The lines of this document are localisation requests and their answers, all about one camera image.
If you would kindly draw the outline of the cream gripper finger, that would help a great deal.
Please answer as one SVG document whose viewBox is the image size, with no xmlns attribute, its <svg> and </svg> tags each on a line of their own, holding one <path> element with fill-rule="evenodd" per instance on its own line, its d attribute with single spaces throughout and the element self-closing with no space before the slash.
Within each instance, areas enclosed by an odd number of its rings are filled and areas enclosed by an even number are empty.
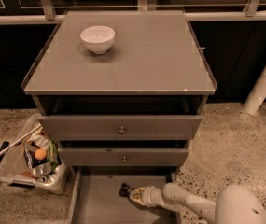
<svg viewBox="0 0 266 224">
<path fill-rule="evenodd" d="M 135 202 L 138 203 L 140 205 L 145 205 L 144 202 L 141 200 L 140 196 L 130 196 L 130 199 Z"/>
<path fill-rule="evenodd" d="M 144 190 L 144 188 L 145 187 L 140 187 L 140 188 L 132 190 L 131 193 L 130 193 L 130 197 L 131 196 L 136 196 L 136 195 L 141 195 L 141 193 Z"/>
</svg>

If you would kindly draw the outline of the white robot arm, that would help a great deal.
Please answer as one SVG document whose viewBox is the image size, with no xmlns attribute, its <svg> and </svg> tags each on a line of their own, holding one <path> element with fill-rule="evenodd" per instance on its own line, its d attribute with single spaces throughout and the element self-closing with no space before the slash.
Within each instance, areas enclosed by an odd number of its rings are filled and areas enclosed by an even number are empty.
<svg viewBox="0 0 266 224">
<path fill-rule="evenodd" d="M 161 188 L 141 187 L 132 190 L 129 198 L 145 207 L 162 207 L 174 212 L 186 207 L 209 224 L 266 224 L 266 211 L 259 199 L 238 185 L 223 188 L 214 202 L 191 194 L 175 183 Z"/>
</svg>

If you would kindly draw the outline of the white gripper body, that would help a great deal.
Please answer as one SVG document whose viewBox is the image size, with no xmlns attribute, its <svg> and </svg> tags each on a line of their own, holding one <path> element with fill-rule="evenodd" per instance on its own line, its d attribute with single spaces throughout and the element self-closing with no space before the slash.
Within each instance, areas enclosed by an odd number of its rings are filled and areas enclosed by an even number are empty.
<svg viewBox="0 0 266 224">
<path fill-rule="evenodd" d="M 157 207 L 164 204 L 161 188 L 146 186 L 141 193 L 141 201 L 145 207 Z"/>
</svg>

